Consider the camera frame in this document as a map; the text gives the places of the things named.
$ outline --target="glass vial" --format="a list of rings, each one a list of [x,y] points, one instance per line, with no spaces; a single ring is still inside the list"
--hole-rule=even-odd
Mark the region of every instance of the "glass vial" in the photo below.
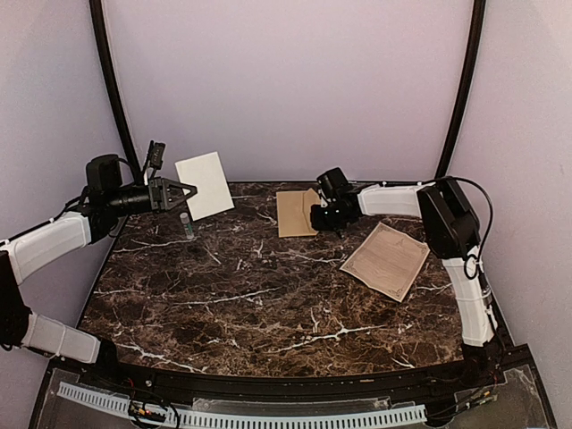
[[[179,214],[179,217],[181,219],[182,226],[185,229],[185,235],[187,236],[187,240],[194,239],[195,238],[195,232],[193,232],[193,227],[190,224],[189,215],[187,213],[183,212],[183,213]]]

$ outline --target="lavender wall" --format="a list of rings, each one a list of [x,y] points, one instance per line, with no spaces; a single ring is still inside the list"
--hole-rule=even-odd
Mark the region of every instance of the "lavender wall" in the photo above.
[[[570,2],[489,3],[452,165],[453,173],[491,193],[496,220],[487,272],[515,341],[530,344],[559,427],[566,428],[572,427],[570,22]],[[478,204],[485,219],[485,204]]]
[[[134,139],[232,180],[429,178],[472,1],[105,2]]]
[[[87,161],[121,151],[92,36],[88,2],[0,2],[0,238],[56,215],[85,184]],[[103,241],[30,277],[27,305],[75,324]],[[46,360],[0,350],[0,427],[28,427]]]

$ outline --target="robotic arm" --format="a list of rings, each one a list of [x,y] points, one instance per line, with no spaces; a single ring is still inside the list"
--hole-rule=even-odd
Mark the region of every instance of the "robotic arm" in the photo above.
[[[196,195],[194,186],[155,177],[163,164],[164,146],[151,142],[144,185],[122,185],[119,163],[124,161],[119,156],[93,159],[86,167],[88,186],[61,214],[0,242],[0,344],[4,349],[38,349],[87,364],[101,358],[100,339],[34,313],[24,305],[18,287],[58,257],[104,238],[121,217],[168,211]],[[148,168],[153,169],[149,180]],[[187,194],[176,198],[172,189],[184,189]]]
[[[312,206],[311,211],[312,226],[317,231],[340,233],[361,215],[409,215],[422,219],[427,244],[442,260],[455,291],[464,358],[482,369],[497,322],[492,312],[492,292],[480,260],[479,221],[458,185],[458,181],[467,180],[382,182],[354,189],[341,169],[335,168],[317,181],[322,205]]]

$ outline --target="cardboard piece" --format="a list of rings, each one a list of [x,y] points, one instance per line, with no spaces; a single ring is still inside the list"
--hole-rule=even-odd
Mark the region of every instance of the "cardboard piece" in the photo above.
[[[197,187],[187,200],[193,221],[234,208],[218,152],[178,161],[175,168],[181,183]]]
[[[310,221],[314,204],[320,204],[320,197],[313,189],[276,192],[278,237],[315,236],[318,232]]]
[[[379,223],[340,269],[402,302],[427,255],[426,244]]]

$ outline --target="marble table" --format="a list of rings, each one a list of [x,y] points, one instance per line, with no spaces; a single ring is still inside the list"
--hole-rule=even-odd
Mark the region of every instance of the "marble table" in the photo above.
[[[132,216],[80,321],[122,362],[203,374],[371,374],[461,359],[450,280],[430,255],[402,303],[340,265],[383,222],[424,240],[419,220],[364,217],[333,232],[279,239],[275,193],[313,183],[231,183],[236,208],[194,223]]]

